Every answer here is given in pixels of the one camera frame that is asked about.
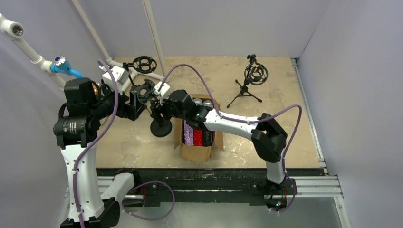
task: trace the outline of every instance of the black tripod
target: black tripod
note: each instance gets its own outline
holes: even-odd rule
[[[248,55],[247,59],[250,59],[250,64],[246,67],[245,69],[245,80],[243,81],[243,85],[241,85],[238,80],[235,80],[235,82],[240,86],[240,92],[239,94],[231,101],[229,105],[227,105],[227,108],[231,106],[231,104],[237,99],[238,97],[241,96],[252,96],[254,97],[257,101],[262,102],[261,99],[257,98],[255,95],[251,94],[248,91],[248,86],[249,84],[258,86],[263,84],[266,79],[267,79],[267,69],[260,63],[256,62],[256,55]]]
[[[237,79],[235,79],[235,82],[240,86],[240,93],[231,101],[231,103],[230,103],[229,105],[227,105],[227,108],[229,108],[229,107],[231,106],[232,102],[234,102],[235,99],[237,99],[238,97],[241,97],[241,96],[252,96],[252,97],[256,98],[257,101],[262,102],[261,99],[257,98],[255,95],[251,94],[251,93],[248,91],[247,85],[250,84],[249,81],[247,81],[247,80],[245,79],[245,80],[243,81],[243,86],[238,82]]]

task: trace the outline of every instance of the gray wall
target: gray wall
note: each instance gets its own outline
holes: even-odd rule
[[[99,79],[101,55],[68,1],[4,0],[0,12],[25,26],[26,41],[45,58],[63,54]],[[1,227],[58,226],[67,175],[52,129],[64,102],[59,87],[0,34]]]
[[[300,57],[329,0],[151,0],[166,56]],[[156,56],[141,0],[81,0],[112,56]]]
[[[403,1],[331,1],[299,70],[356,228],[402,227]]]

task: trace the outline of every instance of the cardboard box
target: cardboard box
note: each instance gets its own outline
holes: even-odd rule
[[[208,95],[204,94],[193,94],[192,97],[199,98],[202,101],[210,100],[211,98]],[[216,131],[213,132],[213,144],[212,146],[188,146],[184,143],[183,136],[183,120],[175,118],[175,127],[173,129],[173,140],[174,140],[174,149],[176,149],[179,145],[182,145],[181,154],[184,159],[192,160],[196,162],[206,162],[210,158],[211,148],[215,147],[221,151],[224,150],[224,135],[222,132]]]

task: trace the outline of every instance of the black disc base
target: black disc base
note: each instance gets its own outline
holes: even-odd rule
[[[150,125],[151,133],[156,137],[165,137],[172,131],[172,123],[169,120],[163,122],[162,126],[156,120],[153,120]]]

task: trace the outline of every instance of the glittery purple object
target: glittery purple object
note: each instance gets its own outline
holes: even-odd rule
[[[186,121],[183,122],[183,135],[185,138],[185,144],[193,146],[193,128],[190,127]]]

